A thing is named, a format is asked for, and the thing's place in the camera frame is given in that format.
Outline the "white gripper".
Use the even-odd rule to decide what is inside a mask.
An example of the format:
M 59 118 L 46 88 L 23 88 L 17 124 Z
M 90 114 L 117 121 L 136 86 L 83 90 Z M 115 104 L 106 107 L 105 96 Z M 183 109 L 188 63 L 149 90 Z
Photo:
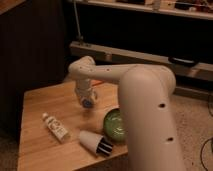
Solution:
M 92 97 L 93 88 L 91 85 L 90 79 L 81 79 L 77 80 L 75 84 L 75 93 L 78 100 L 78 103 L 82 106 L 82 99 Z M 97 102 L 98 94 L 97 92 L 93 93 L 93 100 Z

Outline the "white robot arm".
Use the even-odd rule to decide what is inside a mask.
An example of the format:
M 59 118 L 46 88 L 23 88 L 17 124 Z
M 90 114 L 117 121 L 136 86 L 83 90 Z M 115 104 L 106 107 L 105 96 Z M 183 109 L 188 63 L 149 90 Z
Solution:
M 96 65 L 90 56 L 71 63 L 79 100 L 90 99 L 92 79 L 118 86 L 129 158 L 134 171 L 186 171 L 170 96 L 173 72 L 163 65 Z

